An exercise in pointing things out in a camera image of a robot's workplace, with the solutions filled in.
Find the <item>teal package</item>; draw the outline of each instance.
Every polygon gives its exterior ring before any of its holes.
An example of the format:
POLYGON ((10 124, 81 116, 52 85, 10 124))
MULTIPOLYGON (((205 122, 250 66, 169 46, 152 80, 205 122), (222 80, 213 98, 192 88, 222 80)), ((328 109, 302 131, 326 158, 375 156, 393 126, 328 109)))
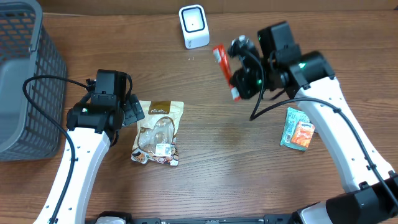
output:
POLYGON ((294 134, 296 125, 299 121, 310 122, 310 118, 303 111, 299 111, 293 108, 287 108, 285 128, 282 134, 282 139, 280 140, 280 145, 290 147, 292 149, 298 149, 301 151, 305 151, 306 148, 303 146, 298 146, 296 144, 291 143, 292 136, 294 134))

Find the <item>wooden table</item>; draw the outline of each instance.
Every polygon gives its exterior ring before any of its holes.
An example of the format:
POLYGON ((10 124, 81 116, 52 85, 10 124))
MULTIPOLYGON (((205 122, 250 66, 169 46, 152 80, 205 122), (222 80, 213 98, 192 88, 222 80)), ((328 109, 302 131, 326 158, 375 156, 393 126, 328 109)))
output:
MULTIPOLYGON (((369 139, 398 168, 394 11, 210 14, 210 44, 195 50, 185 49, 177 15, 47 17, 45 27, 71 79, 94 78, 99 68, 120 70, 132 75, 140 100, 185 102, 177 140, 180 165, 132 162, 136 126, 123 129, 99 168, 88 218, 104 210, 133 217, 261 216, 290 213, 343 193, 321 139, 315 135, 307 152, 280 147, 287 106, 250 122, 256 97, 234 103, 212 55, 216 44, 229 46, 241 34, 256 40, 257 30, 283 20, 302 52, 317 49, 325 55, 369 139)), ((231 66, 240 64, 232 60, 231 66)), ((65 114, 83 94, 68 84, 65 114)), ((273 103, 263 101, 261 108, 273 103)), ((0 223, 36 219, 64 141, 53 159, 0 164, 0 223)))

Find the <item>plastic basket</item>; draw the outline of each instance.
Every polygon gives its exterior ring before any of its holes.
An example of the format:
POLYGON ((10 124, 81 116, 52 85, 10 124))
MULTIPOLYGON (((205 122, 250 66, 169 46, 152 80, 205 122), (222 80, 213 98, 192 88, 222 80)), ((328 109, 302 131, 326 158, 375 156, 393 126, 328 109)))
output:
MULTIPOLYGON (((58 151, 59 130, 28 104, 27 78, 67 77, 63 58, 42 25, 35 0, 0 1, 0 161, 43 159, 58 151)), ((29 95, 62 122, 65 82, 43 78, 28 85, 29 95)))

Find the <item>red object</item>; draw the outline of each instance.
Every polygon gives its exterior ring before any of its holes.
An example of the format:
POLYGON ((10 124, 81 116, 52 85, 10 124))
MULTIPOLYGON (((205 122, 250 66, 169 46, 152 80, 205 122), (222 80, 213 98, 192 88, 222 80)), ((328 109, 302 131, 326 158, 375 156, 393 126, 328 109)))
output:
POLYGON ((220 65, 221 71, 224 73, 224 77, 228 83, 229 89, 231 90, 232 98, 234 101, 239 101, 241 96, 239 95, 238 89, 229 83, 232 77, 231 67, 228 63, 227 53, 225 51, 224 45, 220 44, 213 48, 213 54, 216 57, 218 64, 220 65))

